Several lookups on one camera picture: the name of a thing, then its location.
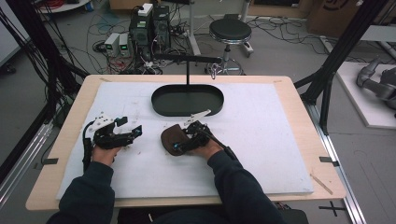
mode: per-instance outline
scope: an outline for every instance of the person's left hand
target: person's left hand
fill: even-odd
[[[121,150],[121,147],[114,147],[111,149],[102,149],[95,145],[92,150],[92,161],[101,162],[104,165],[111,166],[114,161],[114,157]]]

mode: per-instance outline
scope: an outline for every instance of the power supply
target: power supply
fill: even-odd
[[[131,57],[129,34],[120,34],[120,53],[121,57]]]
[[[120,52],[120,34],[113,33],[105,42],[108,57],[117,57]]]
[[[171,47],[169,35],[169,6],[157,6],[153,12],[155,38],[162,49]]]

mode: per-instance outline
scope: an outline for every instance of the wooden table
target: wooden table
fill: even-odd
[[[102,82],[164,82],[185,81],[184,76],[89,76],[85,79],[59,136],[49,154],[49,158],[59,158],[57,164],[45,165],[30,194],[26,208],[29,210],[58,209],[59,200],[55,196],[64,177],[69,154],[80,135],[97,90]],[[309,118],[300,96],[288,77],[266,76],[218,76],[212,80],[209,76],[191,76],[191,83],[273,83],[283,105],[290,127],[308,173],[311,176],[315,192],[298,195],[269,195],[272,201],[342,199],[346,191],[338,174],[330,162],[321,162],[319,157],[328,157],[317,131]],[[214,204],[220,203],[219,197],[160,198],[160,199],[122,199],[116,200],[116,207],[159,206],[178,204]]]

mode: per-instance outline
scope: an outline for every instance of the stool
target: stool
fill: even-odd
[[[217,41],[226,44],[221,64],[208,63],[206,72],[212,77],[216,74],[229,74],[235,71],[237,75],[242,75],[244,70],[241,64],[230,58],[230,45],[245,44],[251,38],[251,28],[244,22],[236,19],[220,19],[212,21],[209,26],[210,35]],[[229,62],[234,62],[236,67],[228,67]]]

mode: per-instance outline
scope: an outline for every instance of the white paper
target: white paper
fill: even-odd
[[[100,112],[128,117],[115,133],[142,125],[143,134],[122,150],[112,167],[116,198],[157,198],[218,195],[214,175],[197,156],[173,157],[161,143],[161,133],[188,118],[158,115],[151,94],[163,83],[104,82],[84,122]],[[313,186],[273,84],[216,84],[224,94],[221,111],[200,119],[258,179],[265,193],[309,193]],[[82,175],[81,137],[70,155],[60,199],[72,179]]]

